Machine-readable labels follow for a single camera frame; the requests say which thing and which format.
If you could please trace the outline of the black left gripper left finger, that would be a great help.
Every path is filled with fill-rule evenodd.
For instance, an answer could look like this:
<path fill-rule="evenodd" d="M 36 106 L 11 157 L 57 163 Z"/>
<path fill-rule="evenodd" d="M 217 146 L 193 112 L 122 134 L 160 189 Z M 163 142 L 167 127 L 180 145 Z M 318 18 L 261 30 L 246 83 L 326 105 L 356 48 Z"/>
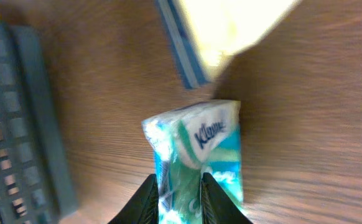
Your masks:
<path fill-rule="evenodd" d="M 157 176 L 150 174 L 108 224 L 158 224 L 158 203 Z"/>

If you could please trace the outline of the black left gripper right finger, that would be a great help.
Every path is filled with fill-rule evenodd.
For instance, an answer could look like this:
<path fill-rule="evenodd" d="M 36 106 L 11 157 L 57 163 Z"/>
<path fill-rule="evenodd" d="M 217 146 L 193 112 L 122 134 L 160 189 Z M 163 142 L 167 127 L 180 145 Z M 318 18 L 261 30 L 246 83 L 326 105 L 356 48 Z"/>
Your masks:
<path fill-rule="evenodd" d="M 200 200 L 203 224 L 253 224 L 207 172 L 201 179 Z"/>

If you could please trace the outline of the teal tissue pack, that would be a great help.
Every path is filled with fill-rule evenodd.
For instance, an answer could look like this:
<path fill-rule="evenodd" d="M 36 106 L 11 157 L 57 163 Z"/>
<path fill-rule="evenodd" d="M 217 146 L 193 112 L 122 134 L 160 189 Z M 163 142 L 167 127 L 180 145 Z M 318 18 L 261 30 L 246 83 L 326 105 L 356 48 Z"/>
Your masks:
<path fill-rule="evenodd" d="M 234 100 L 210 100 L 142 122 L 153 148 L 159 223 L 201 223 L 200 181 L 209 173 L 243 208 L 239 110 Z"/>

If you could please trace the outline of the beige wet wipes pack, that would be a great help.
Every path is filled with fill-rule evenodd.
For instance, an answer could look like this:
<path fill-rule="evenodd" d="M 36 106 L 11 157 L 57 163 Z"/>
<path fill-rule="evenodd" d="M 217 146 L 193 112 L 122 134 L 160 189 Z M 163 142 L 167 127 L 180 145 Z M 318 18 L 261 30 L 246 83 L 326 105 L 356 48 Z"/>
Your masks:
<path fill-rule="evenodd" d="M 216 80 L 300 0 L 156 0 L 185 88 Z"/>

